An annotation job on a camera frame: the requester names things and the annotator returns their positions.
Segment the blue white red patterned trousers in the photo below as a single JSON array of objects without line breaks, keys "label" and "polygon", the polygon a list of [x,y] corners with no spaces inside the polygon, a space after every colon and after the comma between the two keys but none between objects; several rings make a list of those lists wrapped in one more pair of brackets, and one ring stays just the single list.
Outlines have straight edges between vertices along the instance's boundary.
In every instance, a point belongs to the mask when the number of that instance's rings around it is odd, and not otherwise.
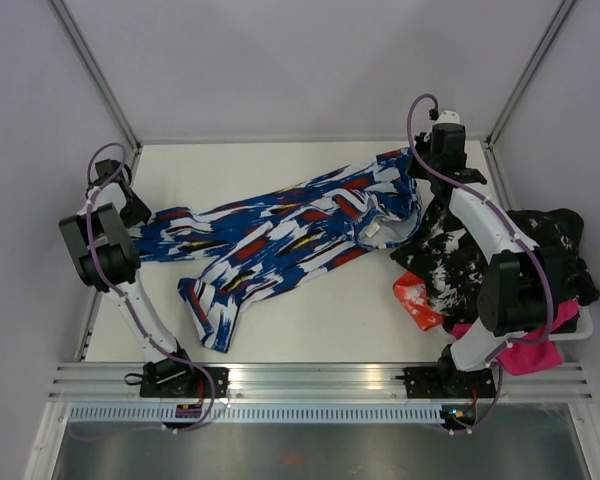
[{"label": "blue white red patterned trousers", "polygon": [[156,212],[132,235],[144,262],[208,259],[178,293],[201,344],[229,350],[242,311],[369,251],[410,240],[422,218],[411,149],[204,212]]}]

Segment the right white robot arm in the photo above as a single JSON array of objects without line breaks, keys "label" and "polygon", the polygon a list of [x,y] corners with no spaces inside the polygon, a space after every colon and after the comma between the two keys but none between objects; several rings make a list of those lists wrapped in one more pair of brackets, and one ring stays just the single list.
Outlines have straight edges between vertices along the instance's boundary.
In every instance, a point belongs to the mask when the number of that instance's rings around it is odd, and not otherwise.
[{"label": "right white robot arm", "polygon": [[548,339],[558,310],[553,287],[559,284],[561,265],[492,200],[484,175],[466,165],[463,125],[436,122],[419,137],[408,127],[407,138],[431,192],[463,224],[487,261],[478,319],[450,346],[453,361],[435,373],[440,391],[457,396],[470,387],[472,371],[489,367],[504,350]]}]

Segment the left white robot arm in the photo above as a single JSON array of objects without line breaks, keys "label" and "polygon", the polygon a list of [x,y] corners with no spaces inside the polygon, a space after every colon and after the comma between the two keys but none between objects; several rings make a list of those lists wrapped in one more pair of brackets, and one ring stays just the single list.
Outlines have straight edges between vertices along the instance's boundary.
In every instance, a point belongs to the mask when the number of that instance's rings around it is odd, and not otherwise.
[{"label": "left white robot arm", "polygon": [[95,163],[84,206],[59,221],[59,230],[81,281],[115,305],[139,344],[144,374],[162,379],[177,397],[190,395],[198,374],[185,350],[159,318],[140,275],[141,261],[129,230],[146,223],[150,210],[133,192],[122,162]]}]

